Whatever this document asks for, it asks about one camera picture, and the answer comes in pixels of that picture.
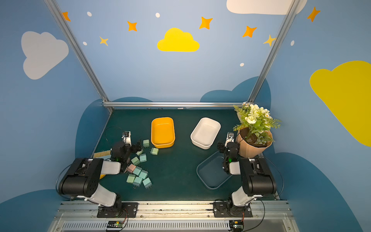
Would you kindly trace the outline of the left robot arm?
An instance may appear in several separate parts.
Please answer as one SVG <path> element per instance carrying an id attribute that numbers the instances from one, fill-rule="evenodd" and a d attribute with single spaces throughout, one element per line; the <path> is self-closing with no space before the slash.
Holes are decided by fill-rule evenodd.
<path id="1" fill-rule="evenodd" d="M 97 218 L 135 218 L 138 204 L 123 203 L 118 193 L 100 184 L 100 176 L 126 172 L 131 154 L 141 149 L 140 142 L 131 145 L 120 141 L 113 146 L 110 160 L 76 158 L 59 182 L 58 193 L 97 204 Z"/>

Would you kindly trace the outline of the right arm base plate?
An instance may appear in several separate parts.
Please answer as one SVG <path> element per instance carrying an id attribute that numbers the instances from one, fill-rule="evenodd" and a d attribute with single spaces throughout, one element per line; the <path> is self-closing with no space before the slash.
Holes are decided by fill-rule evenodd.
<path id="1" fill-rule="evenodd" d="M 230 202 L 214 201 L 213 213 L 216 218 L 251 218 L 250 206 L 235 206 Z"/>

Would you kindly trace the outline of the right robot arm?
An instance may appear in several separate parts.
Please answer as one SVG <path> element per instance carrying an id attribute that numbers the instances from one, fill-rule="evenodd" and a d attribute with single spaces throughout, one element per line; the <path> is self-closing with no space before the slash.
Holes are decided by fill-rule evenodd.
<path id="1" fill-rule="evenodd" d="M 241 187 L 224 200 L 213 203 L 214 216 L 242 217 L 251 216 L 250 203 L 276 193 L 276 181 L 264 157 L 244 158 L 239 155 L 240 145 L 236 142 L 219 142 L 219 152 L 223 153 L 223 171 L 228 175 L 241 178 Z"/>

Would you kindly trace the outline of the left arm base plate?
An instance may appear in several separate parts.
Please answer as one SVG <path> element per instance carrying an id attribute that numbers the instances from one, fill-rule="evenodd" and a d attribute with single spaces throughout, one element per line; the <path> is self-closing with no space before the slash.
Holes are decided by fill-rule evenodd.
<path id="1" fill-rule="evenodd" d="M 97 218 L 135 218 L 138 212 L 137 202 L 122 202 L 117 206 L 98 207 Z"/>

